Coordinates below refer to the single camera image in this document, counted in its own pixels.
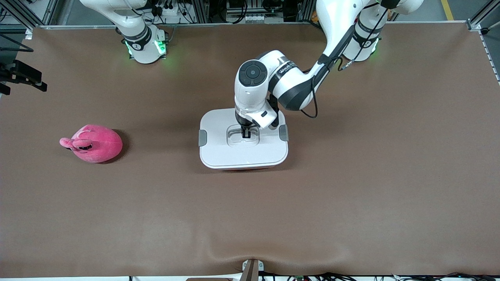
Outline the metal clamp bracket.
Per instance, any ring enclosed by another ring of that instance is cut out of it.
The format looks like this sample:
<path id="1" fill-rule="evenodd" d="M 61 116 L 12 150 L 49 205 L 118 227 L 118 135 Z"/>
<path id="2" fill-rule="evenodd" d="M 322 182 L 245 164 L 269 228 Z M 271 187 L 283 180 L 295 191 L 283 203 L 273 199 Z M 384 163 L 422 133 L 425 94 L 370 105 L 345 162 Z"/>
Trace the metal clamp bracket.
<path id="1" fill-rule="evenodd" d="M 239 281 L 259 281 L 259 273 L 264 271 L 264 263 L 261 260 L 248 259 L 243 262 L 242 269 Z"/>

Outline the pink plush toy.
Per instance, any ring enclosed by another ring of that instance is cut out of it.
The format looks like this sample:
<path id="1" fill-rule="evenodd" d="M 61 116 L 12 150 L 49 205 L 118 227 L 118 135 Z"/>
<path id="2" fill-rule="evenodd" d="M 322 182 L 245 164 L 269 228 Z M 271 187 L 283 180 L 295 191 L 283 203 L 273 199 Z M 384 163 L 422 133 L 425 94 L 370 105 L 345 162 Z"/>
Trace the pink plush toy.
<path id="1" fill-rule="evenodd" d="M 59 144 L 80 160 L 93 164 L 112 160 L 123 149 L 123 141 L 114 130 L 96 124 L 83 126 L 71 138 L 61 138 Z"/>

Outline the grey multi-port device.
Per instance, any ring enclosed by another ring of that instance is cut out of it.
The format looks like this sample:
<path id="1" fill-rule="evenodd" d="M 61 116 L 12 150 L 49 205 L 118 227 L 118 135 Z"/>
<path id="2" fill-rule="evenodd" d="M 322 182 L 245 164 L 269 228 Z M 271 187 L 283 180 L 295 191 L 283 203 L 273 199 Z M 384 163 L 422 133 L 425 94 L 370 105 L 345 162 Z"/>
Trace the grey multi-port device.
<path id="1" fill-rule="evenodd" d="M 225 21 L 237 23 L 264 23 L 266 16 L 280 12 L 281 5 L 274 6 L 271 0 L 222 0 Z"/>

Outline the white table side rail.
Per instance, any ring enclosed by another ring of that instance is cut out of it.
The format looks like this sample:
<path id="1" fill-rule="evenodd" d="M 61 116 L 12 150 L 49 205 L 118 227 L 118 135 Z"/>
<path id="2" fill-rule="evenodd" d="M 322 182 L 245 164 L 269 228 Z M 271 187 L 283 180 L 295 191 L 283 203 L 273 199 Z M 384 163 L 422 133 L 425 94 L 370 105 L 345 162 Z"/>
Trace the white table side rail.
<path id="1" fill-rule="evenodd" d="M 482 35 L 482 41 L 495 77 L 500 85 L 500 29 L 490 30 L 487 34 Z"/>

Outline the white box lid grey latches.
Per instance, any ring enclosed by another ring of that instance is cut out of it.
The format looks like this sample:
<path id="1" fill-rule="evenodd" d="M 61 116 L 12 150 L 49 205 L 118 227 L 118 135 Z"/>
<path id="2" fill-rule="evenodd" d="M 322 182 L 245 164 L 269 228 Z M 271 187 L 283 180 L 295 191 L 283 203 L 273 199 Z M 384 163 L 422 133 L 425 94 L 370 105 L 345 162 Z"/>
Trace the white box lid grey latches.
<path id="1" fill-rule="evenodd" d="M 202 163 L 215 167 L 259 167 L 281 164 L 288 156 L 289 132 L 279 112 L 277 128 L 251 128 L 250 139 L 242 138 L 234 108 L 211 110 L 200 121 L 198 146 Z"/>

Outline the white power strip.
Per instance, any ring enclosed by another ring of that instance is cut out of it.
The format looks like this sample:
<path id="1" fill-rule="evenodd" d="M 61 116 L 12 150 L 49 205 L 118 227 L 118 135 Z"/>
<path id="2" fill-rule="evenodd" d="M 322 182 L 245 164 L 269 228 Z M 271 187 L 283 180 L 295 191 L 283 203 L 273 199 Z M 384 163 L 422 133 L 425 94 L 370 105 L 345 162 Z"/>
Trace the white power strip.
<path id="1" fill-rule="evenodd" d="M 189 23 L 188 11 L 181 8 L 177 0 L 150 0 L 152 5 L 152 23 L 184 24 Z"/>

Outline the pink translucent plastic box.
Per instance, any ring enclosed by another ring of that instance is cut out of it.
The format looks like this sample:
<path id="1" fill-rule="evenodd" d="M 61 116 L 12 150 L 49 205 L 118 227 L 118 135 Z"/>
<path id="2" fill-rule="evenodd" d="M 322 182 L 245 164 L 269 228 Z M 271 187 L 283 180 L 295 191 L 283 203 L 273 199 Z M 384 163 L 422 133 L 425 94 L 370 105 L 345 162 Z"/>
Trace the pink translucent plastic box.
<path id="1" fill-rule="evenodd" d="M 259 167 L 215 167 L 214 169 L 219 171 L 243 171 L 243 170 L 269 169 L 273 167 L 275 167 L 275 165 L 259 166 Z"/>

